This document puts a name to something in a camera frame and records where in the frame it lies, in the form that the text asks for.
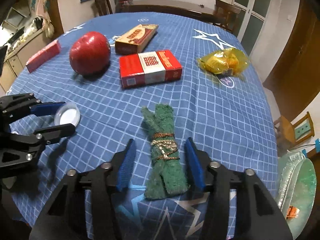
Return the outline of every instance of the power outlet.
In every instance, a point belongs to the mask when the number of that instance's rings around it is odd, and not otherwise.
[[[319,142],[319,138],[316,140],[316,152],[320,153],[320,142]]]

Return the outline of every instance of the table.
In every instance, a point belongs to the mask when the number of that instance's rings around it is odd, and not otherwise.
[[[137,0],[133,2],[133,5],[125,6],[123,11],[170,13],[213,24],[223,24],[226,21],[225,17],[214,15],[213,9],[175,0]]]
[[[111,39],[139,23],[159,24],[158,33],[145,51],[170,49],[183,66],[179,81],[123,90],[119,79],[119,56],[112,48],[111,65],[98,80],[75,77],[69,64],[73,43],[88,31]],[[38,173],[18,178],[13,199],[26,221],[33,225],[57,183],[71,168],[92,170],[122,151],[130,138],[137,156],[126,195],[113,195],[123,239],[198,239],[208,195],[195,189],[190,194],[158,201],[144,199],[151,169],[150,142],[141,128],[140,109],[154,110],[156,103],[174,109],[175,137],[185,167],[184,143],[192,137],[199,150],[208,152],[227,168],[252,168],[275,195],[277,151],[270,108],[255,69],[245,71],[246,81],[218,81],[199,69],[196,58],[220,47],[242,49],[236,37],[198,20],[155,12],[119,13],[94,18],[59,37],[62,51],[29,74],[25,69],[10,94],[34,92],[43,102],[71,101],[81,112],[77,134],[50,145],[39,159]],[[53,125],[53,117],[25,117],[11,125],[12,131],[30,134]],[[228,235],[235,226],[235,192],[230,193]],[[92,237],[90,198],[86,199],[87,229]]]

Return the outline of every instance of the red and white box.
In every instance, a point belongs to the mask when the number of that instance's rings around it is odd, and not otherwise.
[[[39,50],[26,63],[26,67],[29,73],[35,71],[44,62],[48,61],[49,59],[59,54],[60,50],[61,50],[61,46],[58,40],[52,41],[43,49]]]
[[[122,56],[119,59],[123,88],[181,78],[182,66],[170,50]]]

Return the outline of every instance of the barcode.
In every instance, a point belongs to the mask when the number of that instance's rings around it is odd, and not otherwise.
[[[128,78],[127,79],[127,86],[134,86],[136,84],[135,78]]]

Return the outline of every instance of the glass door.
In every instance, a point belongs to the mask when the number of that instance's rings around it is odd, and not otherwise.
[[[234,0],[233,4],[242,9],[235,35],[250,55],[267,15],[270,0]]]

